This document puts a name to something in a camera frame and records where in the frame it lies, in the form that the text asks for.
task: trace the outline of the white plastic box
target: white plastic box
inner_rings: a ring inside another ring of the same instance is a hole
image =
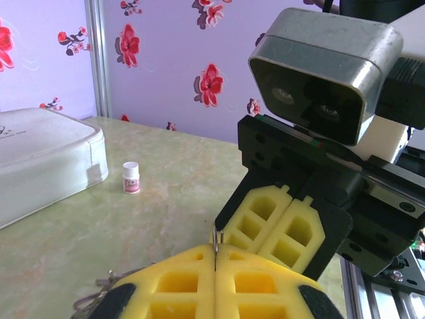
[[[0,113],[0,229],[107,176],[99,127],[41,108]]]

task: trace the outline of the white plastic part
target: white plastic part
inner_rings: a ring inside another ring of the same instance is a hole
[[[391,23],[403,36],[402,56],[425,61],[425,33],[423,22],[425,5]],[[394,163],[408,142],[407,126],[375,116],[360,142],[350,148],[363,160],[375,155],[385,161]]]
[[[122,183],[124,193],[137,194],[140,192],[139,164],[135,161],[128,161],[123,164]]]
[[[140,177],[139,164],[135,161],[128,161],[123,164],[124,172],[122,176],[127,179],[137,179]]]
[[[41,108],[0,113],[0,229],[107,176],[99,127]]]

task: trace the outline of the green marble table surface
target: green marble table surface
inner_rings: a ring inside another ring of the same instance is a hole
[[[92,118],[105,134],[109,177],[0,230],[0,319],[70,318],[97,278],[207,243],[246,168],[234,144]],[[122,191],[137,161],[143,191]],[[345,315],[339,257],[319,283]]]

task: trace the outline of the bolt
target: bolt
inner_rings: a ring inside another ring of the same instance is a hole
[[[393,281],[401,282],[403,281],[403,274],[398,270],[394,270],[390,274],[390,278],[393,279]]]
[[[114,280],[115,278],[117,278],[117,273],[114,272],[112,269],[108,271],[109,274],[109,281]]]

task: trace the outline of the purple wall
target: purple wall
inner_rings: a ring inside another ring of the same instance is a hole
[[[180,132],[236,142],[236,123],[248,114],[251,99],[251,111],[258,101],[255,106],[267,113],[248,68],[256,40],[286,7],[318,8],[302,0],[214,0],[202,6],[208,2],[104,1],[114,118],[125,114],[131,122],[160,128],[171,122]],[[129,37],[121,37],[127,24]],[[212,88],[195,101],[194,81],[209,64],[218,77],[205,79]],[[215,97],[216,106],[207,106],[207,97]]]
[[[0,3],[0,112],[96,115],[86,25],[84,0]]]

